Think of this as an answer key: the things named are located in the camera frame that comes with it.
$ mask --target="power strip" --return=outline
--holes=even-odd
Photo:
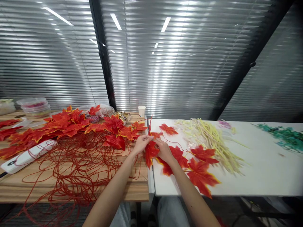
[[[1,165],[1,168],[9,174],[14,174],[27,165],[31,164],[46,152],[50,151],[56,144],[57,141],[55,140],[46,140],[23,152],[22,154],[12,158],[11,160],[3,163]]]

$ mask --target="leg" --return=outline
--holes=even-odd
[[[158,204],[159,227],[189,227],[188,219],[178,197],[162,197]]]
[[[129,227],[130,226],[130,204],[122,202],[111,222],[110,227]]]

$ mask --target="cable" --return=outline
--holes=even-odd
[[[4,177],[7,174],[7,172],[3,172],[0,174],[0,178]]]

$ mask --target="paper cup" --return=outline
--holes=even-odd
[[[145,115],[145,109],[146,109],[145,106],[138,106],[139,116],[140,117],[144,117],[144,115]]]

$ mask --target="plastic bag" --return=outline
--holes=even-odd
[[[96,107],[97,105],[84,105],[78,107],[79,110],[83,110],[83,113],[88,114],[88,110],[91,107]],[[99,118],[103,119],[104,117],[110,117],[115,113],[115,109],[109,105],[106,104],[100,104],[100,110],[96,112],[96,115],[99,116]]]

